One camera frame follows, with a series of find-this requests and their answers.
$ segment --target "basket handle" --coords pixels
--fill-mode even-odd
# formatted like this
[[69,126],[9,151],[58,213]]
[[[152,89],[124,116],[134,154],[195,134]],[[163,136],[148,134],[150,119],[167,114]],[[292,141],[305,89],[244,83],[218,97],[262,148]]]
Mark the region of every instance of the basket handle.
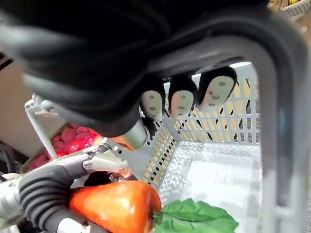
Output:
[[[237,57],[253,63],[261,109],[262,232],[304,233],[311,125],[310,62],[304,40],[261,5],[221,11],[196,30],[213,37],[153,60],[150,72],[174,75]],[[182,33],[189,34],[194,34],[193,28]]]

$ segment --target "orange bell pepper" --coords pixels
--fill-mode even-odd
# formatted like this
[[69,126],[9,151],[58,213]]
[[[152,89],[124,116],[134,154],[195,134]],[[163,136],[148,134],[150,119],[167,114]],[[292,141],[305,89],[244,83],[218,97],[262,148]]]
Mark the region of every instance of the orange bell pepper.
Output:
[[161,201],[151,185],[125,181],[81,188],[69,206],[112,233],[149,233]]

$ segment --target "black cable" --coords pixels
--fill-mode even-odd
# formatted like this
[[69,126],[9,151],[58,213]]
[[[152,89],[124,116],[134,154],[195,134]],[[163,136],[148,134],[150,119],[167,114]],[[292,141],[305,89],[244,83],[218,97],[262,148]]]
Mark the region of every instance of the black cable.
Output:
[[10,148],[8,145],[0,144],[0,155],[4,156],[8,168],[8,173],[17,173],[14,152],[12,148]]

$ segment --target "metal screw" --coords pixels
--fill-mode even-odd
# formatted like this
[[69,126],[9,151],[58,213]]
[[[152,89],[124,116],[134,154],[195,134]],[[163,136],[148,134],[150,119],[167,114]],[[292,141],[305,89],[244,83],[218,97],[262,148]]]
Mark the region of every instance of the metal screw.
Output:
[[89,169],[89,168],[91,167],[91,162],[85,161],[85,162],[83,163],[83,167],[84,167],[85,169]]
[[217,100],[217,99],[219,99],[219,95],[213,95],[212,98],[213,98],[213,100]]

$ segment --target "white plastic basket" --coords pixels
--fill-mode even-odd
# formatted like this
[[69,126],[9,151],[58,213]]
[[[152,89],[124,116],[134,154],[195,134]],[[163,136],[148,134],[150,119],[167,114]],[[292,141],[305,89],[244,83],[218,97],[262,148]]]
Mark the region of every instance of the white plastic basket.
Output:
[[[166,105],[156,135],[143,148],[130,152],[109,143],[159,191],[163,204],[189,197],[206,201],[239,222],[236,233],[248,233],[260,217],[259,94],[252,64],[232,67],[238,84],[219,109],[201,113],[195,108],[186,119],[175,120]],[[199,78],[192,79],[198,83]]]

